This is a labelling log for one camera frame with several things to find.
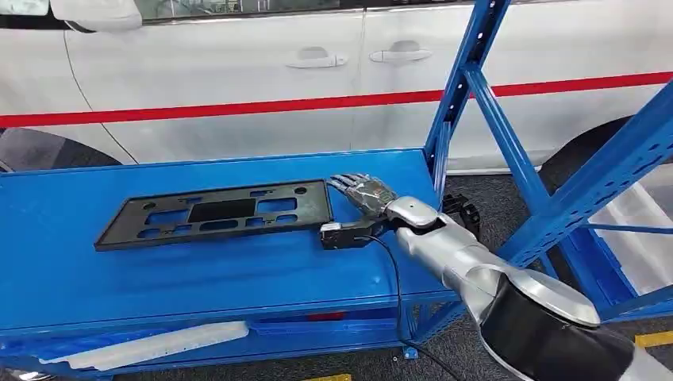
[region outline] black cable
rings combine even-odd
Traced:
[[[374,237],[374,236],[368,236],[368,235],[362,235],[362,236],[357,236],[356,239],[368,239],[370,241],[375,241],[378,242],[383,248],[386,249],[386,252],[388,253],[388,256],[390,257],[390,261],[393,263],[393,267],[395,269],[395,280],[397,283],[397,289],[398,289],[398,323],[397,323],[397,329],[398,329],[398,340],[402,342],[404,345],[410,346],[411,348],[416,349],[420,353],[423,353],[426,355],[428,358],[430,358],[432,361],[434,361],[437,365],[441,366],[442,369],[444,369],[453,379],[456,381],[460,381],[458,376],[456,376],[456,373],[446,364],[444,361],[440,360],[439,357],[435,356],[434,353],[430,352],[429,350],[421,347],[420,345],[413,343],[412,341],[408,341],[407,339],[404,338],[402,335],[402,288],[400,287],[400,275],[399,275],[399,268],[398,268],[398,261],[395,260],[395,257],[393,256],[393,252],[390,250],[390,246],[386,244],[385,242],[381,241],[379,238]]]

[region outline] red stripe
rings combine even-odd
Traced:
[[[566,91],[655,85],[667,83],[671,79],[673,79],[673,71],[664,71],[660,73],[618,75],[614,77],[501,85],[493,86],[493,92],[499,97],[511,97],[516,95],[549,94]],[[113,123],[118,121],[152,121],[158,119],[179,119],[184,117],[216,117],[223,115],[278,113],[282,111],[339,109],[358,106],[384,106],[402,103],[438,101],[441,98],[441,95],[442,90],[426,90],[347,97],[229,103],[210,106],[91,111],[84,113],[2,115],[0,116],[0,128],[45,125],[81,125],[87,123]]]

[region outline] car door handle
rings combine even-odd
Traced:
[[[330,54],[326,57],[296,60],[288,63],[287,66],[296,69],[310,69],[319,67],[337,67],[345,65],[347,62],[348,57],[343,54]]]
[[[419,49],[411,52],[396,52],[393,50],[379,50],[372,52],[369,59],[374,62],[395,63],[406,61],[420,61],[430,57],[433,53],[429,50]]]

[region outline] blue tabletop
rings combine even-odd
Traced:
[[[364,172],[398,194],[436,205],[420,150],[150,164],[0,177],[0,334],[88,323],[199,316],[395,294],[376,244],[324,251],[316,231],[96,252],[93,243],[128,197]],[[337,221],[360,213],[330,189]],[[395,250],[405,294],[442,291]]]

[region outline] rectangular slot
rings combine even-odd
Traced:
[[[173,234],[188,234],[191,231],[191,225],[178,225],[173,229]]]
[[[294,197],[257,202],[257,213],[286,212],[295,209],[297,209],[297,199]]]
[[[202,232],[209,232],[211,230],[233,229],[237,226],[238,221],[236,220],[213,221],[202,224],[199,230],[201,230]]]
[[[245,220],[246,226],[264,226],[264,219],[262,217],[248,218]]]
[[[244,198],[196,204],[191,209],[189,221],[204,222],[229,218],[252,217],[255,215],[255,199]]]
[[[166,210],[165,212],[150,213],[145,220],[146,225],[181,224],[187,218],[187,209]]]
[[[297,214],[284,214],[275,219],[279,224],[290,224],[297,221]]]
[[[158,229],[145,229],[138,233],[136,237],[138,238],[154,238],[159,236],[159,233],[161,233],[160,230]]]

